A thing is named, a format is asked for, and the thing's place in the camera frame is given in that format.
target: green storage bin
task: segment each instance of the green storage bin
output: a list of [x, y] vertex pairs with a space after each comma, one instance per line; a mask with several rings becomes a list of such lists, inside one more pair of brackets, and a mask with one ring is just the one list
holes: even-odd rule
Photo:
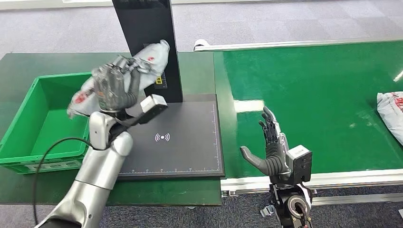
[[[0, 142], [0, 166], [19, 174], [34, 173], [57, 140], [88, 139], [88, 117], [71, 120], [66, 111], [73, 94], [90, 76], [88, 72], [37, 77]], [[61, 142], [46, 156], [40, 172], [79, 168], [86, 148], [77, 140]]]

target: gray carpet floor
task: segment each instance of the gray carpet floor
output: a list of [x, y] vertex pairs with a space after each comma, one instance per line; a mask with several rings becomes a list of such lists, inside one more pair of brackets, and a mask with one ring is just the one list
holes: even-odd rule
[[[210, 44], [403, 37], [403, 0], [318, 0], [173, 6], [179, 51]], [[6, 53], [125, 52], [112, 7], [0, 11]], [[277, 227], [259, 209], [266, 195], [224, 198], [221, 207], [109, 207], [102, 227]], [[401, 203], [315, 207], [316, 227], [403, 227]], [[39, 206], [39, 217], [52, 206]], [[0, 205], [0, 227], [33, 225], [30, 206]]]

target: black vertical panel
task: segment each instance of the black vertical panel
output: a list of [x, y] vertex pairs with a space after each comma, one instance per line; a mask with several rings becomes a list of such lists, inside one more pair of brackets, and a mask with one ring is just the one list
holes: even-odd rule
[[164, 86], [151, 85], [146, 95], [158, 94], [167, 102], [182, 102], [181, 77], [173, 31], [170, 0], [113, 0], [130, 53], [165, 39], [171, 47], [163, 77]]

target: white plastic bag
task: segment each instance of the white plastic bag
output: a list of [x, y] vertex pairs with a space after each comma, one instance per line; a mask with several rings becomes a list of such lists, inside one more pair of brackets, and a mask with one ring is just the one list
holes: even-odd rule
[[403, 92], [378, 93], [376, 100], [386, 127], [403, 145]]
[[[163, 73], [168, 63], [169, 49], [169, 44], [165, 40], [161, 40], [159, 44], [150, 44], [133, 56], [134, 59], [137, 59], [136, 62], [139, 65], [146, 65], [146, 67], [140, 69], [140, 90], [152, 85], [157, 80], [157, 77]], [[124, 84], [127, 92], [130, 84], [130, 72], [124, 75]], [[73, 118], [74, 115], [90, 116], [96, 111], [100, 111], [100, 107], [94, 90], [94, 79], [91, 77], [84, 82], [80, 91], [71, 98], [71, 102], [67, 107], [67, 114], [69, 118]]]

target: robotic hand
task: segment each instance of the robotic hand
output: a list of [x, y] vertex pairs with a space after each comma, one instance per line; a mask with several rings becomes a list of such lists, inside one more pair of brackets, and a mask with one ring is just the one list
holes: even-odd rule
[[[133, 139], [126, 130], [145, 124], [167, 108], [162, 96], [137, 102], [139, 90], [155, 82], [168, 61], [168, 43], [149, 45], [131, 58], [118, 57], [92, 71], [68, 114], [88, 115], [89, 147], [65, 197], [35, 228], [97, 228]], [[125, 109], [132, 107], [133, 116]]]
[[270, 177], [272, 200], [260, 212], [264, 217], [276, 215], [285, 228], [311, 228], [312, 194], [302, 182], [310, 181], [312, 152], [302, 145], [289, 150], [274, 114], [264, 107], [262, 117], [265, 123], [259, 121], [259, 125], [265, 138], [266, 158], [253, 155], [246, 146], [240, 147], [243, 158]]
[[287, 176], [290, 169], [286, 164], [286, 152], [288, 151], [286, 135], [281, 132], [276, 117], [267, 107], [263, 108], [262, 117], [266, 124], [259, 120], [259, 125], [263, 129], [266, 142], [266, 159], [256, 157], [246, 146], [240, 147], [242, 156], [267, 176], [277, 174]]

